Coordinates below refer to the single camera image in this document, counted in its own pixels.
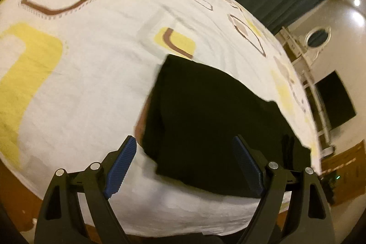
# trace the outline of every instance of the blue gripper pad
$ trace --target blue gripper pad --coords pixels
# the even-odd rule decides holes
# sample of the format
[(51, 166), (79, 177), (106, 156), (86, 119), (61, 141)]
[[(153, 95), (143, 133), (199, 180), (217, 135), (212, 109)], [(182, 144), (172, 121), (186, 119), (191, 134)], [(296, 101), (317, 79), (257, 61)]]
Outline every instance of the blue gripper pad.
[(106, 186), (103, 191), (105, 198), (110, 198), (114, 193), (118, 192), (136, 154), (136, 150), (136, 139), (130, 137), (107, 174)]
[(232, 147), (235, 159), (243, 172), (250, 190), (258, 197), (261, 197), (265, 192), (263, 173), (238, 136), (233, 139)]

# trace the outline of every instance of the folded black garment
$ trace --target folded black garment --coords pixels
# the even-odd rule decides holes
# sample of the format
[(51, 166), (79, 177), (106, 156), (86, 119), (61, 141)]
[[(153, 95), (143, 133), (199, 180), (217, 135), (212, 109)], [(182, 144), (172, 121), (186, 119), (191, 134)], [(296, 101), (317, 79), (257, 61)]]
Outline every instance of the folded black garment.
[(266, 102), (230, 75), (169, 55), (151, 92), (142, 147), (156, 173), (221, 195), (257, 197), (232, 152), (241, 134), (268, 161), (301, 171), (301, 145), (275, 102)]

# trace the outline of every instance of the silver screw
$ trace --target silver screw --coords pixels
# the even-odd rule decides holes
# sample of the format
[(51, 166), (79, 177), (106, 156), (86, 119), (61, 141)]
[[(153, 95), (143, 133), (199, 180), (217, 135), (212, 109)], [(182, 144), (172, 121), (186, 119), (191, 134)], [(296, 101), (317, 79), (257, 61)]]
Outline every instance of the silver screw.
[(58, 169), (57, 171), (56, 171), (56, 176), (62, 176), (63, 174), (64, 174), (64, 169)]
[(305, 169), (305, 172), (308, 173), (309, 175), (314, 174), (314, 170), (312, 168), (310, 168), (310, 167), (307, 167)]
[(100, 168), (100, 163), (99, 162), (95, 162), (95, 163), (93, 163), (93, 164), (90, 165), (90, 168), (92, 170), (97, 170), (97, 169)]
[(268, 166), (271, 168), (271, 169), (278, 169), (278, 164), (277, 162), (274, 162), (274, 161), (270, 161)]

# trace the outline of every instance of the television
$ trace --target television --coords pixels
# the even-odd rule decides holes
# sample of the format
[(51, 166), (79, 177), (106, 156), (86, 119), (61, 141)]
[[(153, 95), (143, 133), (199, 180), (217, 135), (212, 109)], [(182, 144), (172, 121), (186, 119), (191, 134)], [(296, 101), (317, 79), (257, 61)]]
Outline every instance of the television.
[(352, 101), (336, 71), (333, 71), (315, 85), (324, 102), (331, 129), (356, 116)]

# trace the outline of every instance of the light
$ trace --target light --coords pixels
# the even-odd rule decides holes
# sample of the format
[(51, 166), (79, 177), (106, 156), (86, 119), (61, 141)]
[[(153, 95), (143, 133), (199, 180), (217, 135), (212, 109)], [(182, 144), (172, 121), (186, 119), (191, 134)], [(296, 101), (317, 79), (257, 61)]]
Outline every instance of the light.
[(353, 3), (355, 4), (356, 7), (358, 7), (361, 4), (360, 0), (354, 0)]
[(353, 12), (352, 17), (359, 26), (363, 26), (365, 24), (365, 18), (359, 12)]

